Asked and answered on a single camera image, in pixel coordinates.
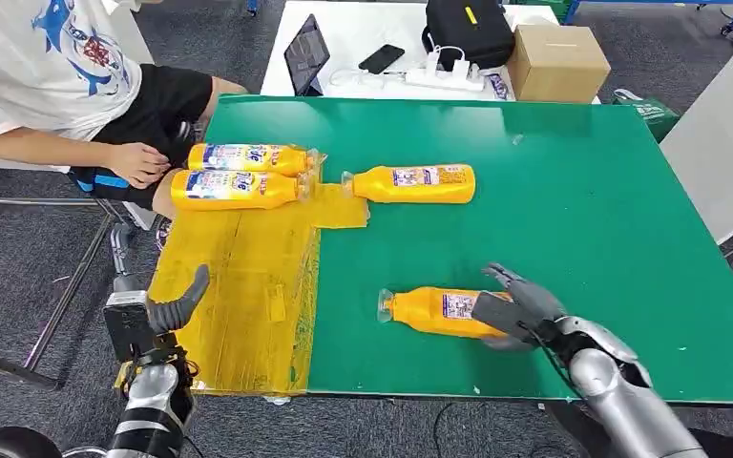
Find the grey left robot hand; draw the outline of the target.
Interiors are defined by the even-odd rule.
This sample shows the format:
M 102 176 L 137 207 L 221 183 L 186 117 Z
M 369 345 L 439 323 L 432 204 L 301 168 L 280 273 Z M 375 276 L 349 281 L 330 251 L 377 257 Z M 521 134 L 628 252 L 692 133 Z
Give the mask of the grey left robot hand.
M 137 275 L 126 269 L 130 234 L 127 223 L 116 223 L 110 235 L 116 276 L 113 292 L 103 307 L 109 331 L 118 335 L 155 336 L 180 330 L 189 323 L 208 289 L 208 265 L 201 264 L 197 268 L 191 285 L 179 298 L 168 302 L 152 301 Z

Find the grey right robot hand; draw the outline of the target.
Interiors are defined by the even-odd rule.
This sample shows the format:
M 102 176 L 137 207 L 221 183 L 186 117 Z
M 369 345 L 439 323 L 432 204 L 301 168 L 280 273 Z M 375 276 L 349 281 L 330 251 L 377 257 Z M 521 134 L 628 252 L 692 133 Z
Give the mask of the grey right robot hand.
M 531 332 L 543 322 L 554 322 L 566 315 L 563 304 L 546 288 L 529 281 L 499 263 L 490 263 L 482 272 L 498 281 L 511 296 L 481 291 L 471 317 L 502 333 L 484 336 L 481 342 L 497 351 L 532 351 L 538 342 Z

